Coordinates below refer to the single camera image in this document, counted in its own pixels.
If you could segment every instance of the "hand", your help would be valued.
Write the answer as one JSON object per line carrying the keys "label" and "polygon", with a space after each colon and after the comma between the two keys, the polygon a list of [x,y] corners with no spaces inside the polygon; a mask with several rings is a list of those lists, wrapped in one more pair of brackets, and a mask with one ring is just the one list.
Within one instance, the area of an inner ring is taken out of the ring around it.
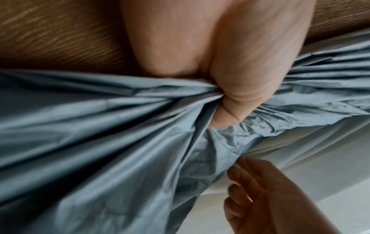
{"label": "hand", "polygon": [[316,0],[121,0],[131,46],[156,77],[206,77],[225,93],[209,128],[237,125],[279,87]]}
{"label": "hand", "polygon": [[339,234],[316,205],[273,164],[240,157],[227,175],[237,182],[225,200],[235,234]]}

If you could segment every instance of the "wooden surface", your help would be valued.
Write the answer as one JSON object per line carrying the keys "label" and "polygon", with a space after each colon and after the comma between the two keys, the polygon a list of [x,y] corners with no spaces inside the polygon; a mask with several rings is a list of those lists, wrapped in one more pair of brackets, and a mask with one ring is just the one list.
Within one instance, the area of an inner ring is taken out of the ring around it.
{"label": "wooden surface", "polygon": [[[318,0],[306,43],[370,27],[369,0]],[[0,0],[0,67],[135,75],[116,0]]]}

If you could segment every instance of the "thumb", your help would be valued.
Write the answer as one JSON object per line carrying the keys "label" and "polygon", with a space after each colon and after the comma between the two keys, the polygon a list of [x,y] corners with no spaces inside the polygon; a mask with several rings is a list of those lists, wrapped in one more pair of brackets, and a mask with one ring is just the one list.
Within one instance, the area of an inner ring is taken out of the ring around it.
{"label": "thumb", "polygon": [[239,101],[224,96],[222,103],[218,106],[208,129],[225,128],[241,123],[252,113],[263,101]]}

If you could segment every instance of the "gray fabric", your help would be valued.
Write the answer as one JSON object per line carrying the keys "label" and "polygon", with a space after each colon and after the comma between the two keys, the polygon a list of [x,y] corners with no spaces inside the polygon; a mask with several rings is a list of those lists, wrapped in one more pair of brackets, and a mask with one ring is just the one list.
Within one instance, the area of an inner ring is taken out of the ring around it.
{"label": "gray fabric", "polygon": [[278,92],[206,130],[204,81],[0,72],[0,231],[175,233],[197,197],[264,137],[369,114],[370,30],[303,49]]}

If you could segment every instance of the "skin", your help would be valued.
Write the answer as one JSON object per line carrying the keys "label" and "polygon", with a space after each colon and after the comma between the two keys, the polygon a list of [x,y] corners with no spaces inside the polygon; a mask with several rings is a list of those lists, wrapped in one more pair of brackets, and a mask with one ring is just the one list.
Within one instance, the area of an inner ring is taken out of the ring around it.
{"label": "skin", "polygon": [[234,126],[269,99],[305,39],[316,0],[121,0],[147,75],[203,77],[224,92],[209,128]]}
{"label": "skin", "polygon": [[273,164],[240,157],[224,202],[235,234],[339,234],[316,205]]}

